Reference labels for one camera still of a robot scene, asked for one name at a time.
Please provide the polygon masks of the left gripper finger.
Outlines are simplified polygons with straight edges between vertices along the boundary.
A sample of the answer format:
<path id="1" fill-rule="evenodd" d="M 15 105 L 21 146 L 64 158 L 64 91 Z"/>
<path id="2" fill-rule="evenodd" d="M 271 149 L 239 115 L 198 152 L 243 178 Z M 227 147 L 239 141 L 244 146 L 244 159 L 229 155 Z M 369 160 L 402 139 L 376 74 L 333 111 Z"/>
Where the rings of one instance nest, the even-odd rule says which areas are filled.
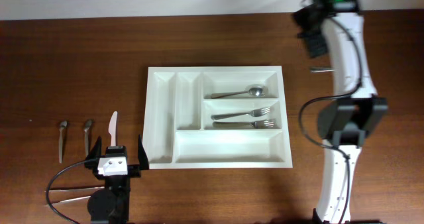
<path id="1" fill-rule="evenodd" d="M 137 149 L 138 149 L 138 162 L 139 162 L 139 170 L 149 170 L 150 164 L 149 160 L 146 154 L 146 151 L 142 144 L 142 137 L 141 135 L 138 136 L 138 143 L 137 143 Z"/>
<path id="2" fill-rule="evenodd" d="M 93 148 L 89 151 L 88 155 L 86 156 L 86 160 L 92 160 L 95 158 L 100 158 L 101 156 L 101 145 L 102 145 L 102 139 L 100 136 L 98 136 L 95 145 Z"/>

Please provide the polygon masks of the steel tablespoon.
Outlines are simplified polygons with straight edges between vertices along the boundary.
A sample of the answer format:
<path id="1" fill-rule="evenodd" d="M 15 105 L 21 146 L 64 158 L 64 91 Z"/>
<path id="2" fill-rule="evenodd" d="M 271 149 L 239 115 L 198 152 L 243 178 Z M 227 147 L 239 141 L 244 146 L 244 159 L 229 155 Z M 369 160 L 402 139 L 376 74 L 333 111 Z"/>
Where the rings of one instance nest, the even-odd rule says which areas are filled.
<path id="1" fill-rule="evenodd" d="M 311 73 L 333 72 L 334 69 L 328 67 L 310 67 Z"/>
<path id="2" fill-rule="evenodd" d="M 210 95 L 211 99 L 219 99 L 223 97 L 229 97 L 234 95 L 248 94 L 253 97 L 264 97 L 268 93 L 268 88 L 265 85 L 254 85 L 246 88 L 243 91 L 233 91 L 227 93 L 213 93 Z"/>

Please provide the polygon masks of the steel fork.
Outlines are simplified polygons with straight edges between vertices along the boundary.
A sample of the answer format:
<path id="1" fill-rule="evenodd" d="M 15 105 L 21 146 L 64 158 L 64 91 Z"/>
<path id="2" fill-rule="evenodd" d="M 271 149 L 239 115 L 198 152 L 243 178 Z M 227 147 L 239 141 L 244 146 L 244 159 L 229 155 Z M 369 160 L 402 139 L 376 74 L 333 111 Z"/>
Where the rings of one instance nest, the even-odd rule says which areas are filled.
<path id="1" fill-rule="evenodd" d="M 272 128 L 276 125 L 275 119 L 265 119 L 265 120 L 258 120 L 258 121 L 252 121 L 252 122 L 218 122 L 214 121 L 212 123 L 213 127 L 216 128 L 223 128 L 223 129 L 229 129 L 229 128 L 235 128 L 235 129 L 241 129 L 243 127 L 249 127 L 252 129 L 268 129 Z"/>
<path id="2" fill-rule="evenodd" d="M 216 120 L 228 119 L 228 118 L 238 117 L 238 116 L 243 116 L 243 115 L 249 115 L 251 117 L 261 117 L 263 115 L 270 113 L 271 110 L 272 110 L 271 107 L 263 107 L 263 108 L 259 108 L 259 109 L 254 109 L 252 111 L 245 111 L 245 112 L 240 112 L 240 113 L 227 113 L 227 114 L 220 114 L 220 115 L 212 115 L 211 119 L 216 121 Z"/>

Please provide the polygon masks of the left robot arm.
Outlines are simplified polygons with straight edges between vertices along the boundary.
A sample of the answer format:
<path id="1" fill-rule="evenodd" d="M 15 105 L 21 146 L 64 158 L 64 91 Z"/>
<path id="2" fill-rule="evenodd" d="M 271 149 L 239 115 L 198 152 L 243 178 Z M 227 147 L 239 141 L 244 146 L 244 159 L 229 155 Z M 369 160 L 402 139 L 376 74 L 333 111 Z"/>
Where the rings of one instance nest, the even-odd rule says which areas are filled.
<path id="1" fill-rule="evenodd" d="M 87 210 L 92 223 L 127 223 L 131 179 L 141 177 L 141 172 L 150 168 L 142 137 L 138 137 L 138 164 L 127 163 L 125 146 L 110 146 L 105 154 L 102 154 L 101 144 L 101 137 L 98 137 L 85 158 L 84 166 L 91 170 L 98 180 L 105 182 L 103 188 L 90 196 Z"/>

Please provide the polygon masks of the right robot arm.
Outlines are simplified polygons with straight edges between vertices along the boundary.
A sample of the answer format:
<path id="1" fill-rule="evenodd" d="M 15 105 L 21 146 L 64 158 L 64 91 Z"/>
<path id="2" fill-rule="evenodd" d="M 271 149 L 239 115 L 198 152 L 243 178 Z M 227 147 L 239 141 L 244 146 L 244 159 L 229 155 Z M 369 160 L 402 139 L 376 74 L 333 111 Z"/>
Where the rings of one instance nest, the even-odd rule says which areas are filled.
<path id="1" fill-rule="evenodd" d="M 302 135 L 324 151 L 323 185 L 312 223 L 351 223 L 350 195 L 365 140 L 388 112 L 378 96 L 364 46 L 359 0 L 312 0 L 292 15 L 309 56 L 328 54 L 333 94 L 299 110 Z"/>

